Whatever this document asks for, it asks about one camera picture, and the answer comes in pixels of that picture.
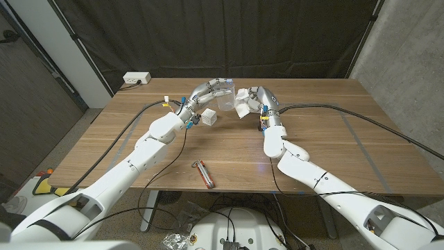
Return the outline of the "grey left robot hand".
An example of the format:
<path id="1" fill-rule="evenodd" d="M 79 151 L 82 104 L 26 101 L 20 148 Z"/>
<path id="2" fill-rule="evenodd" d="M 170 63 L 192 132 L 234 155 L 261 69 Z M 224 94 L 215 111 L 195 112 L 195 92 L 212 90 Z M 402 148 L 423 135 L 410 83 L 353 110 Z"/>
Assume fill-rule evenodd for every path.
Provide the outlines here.
<path id="1" fill-rule="evenodd" d="M 230 111 L 234 109 L 234 89 L 234 81 L 229 78 L 214 78 L 202 83 L 194 89 L 176 114 L 182 121 L 186 122 L 214 99 L 217 100 L 221 111 Z"/>

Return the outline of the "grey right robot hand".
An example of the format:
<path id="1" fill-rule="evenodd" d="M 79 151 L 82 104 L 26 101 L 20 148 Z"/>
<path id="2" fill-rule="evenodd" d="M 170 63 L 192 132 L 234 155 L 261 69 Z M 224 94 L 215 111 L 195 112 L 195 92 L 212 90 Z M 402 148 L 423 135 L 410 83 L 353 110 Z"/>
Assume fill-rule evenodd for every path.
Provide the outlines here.
<path id="1" fill-rule="evenodd" d="M 267 88 L 250 87 L 247 89 L 246 104 L 250 113 L 258 113 L 259 124 L 264 131 L 271 126 L 281 126 L 279 103 L 275 95 Z"/>

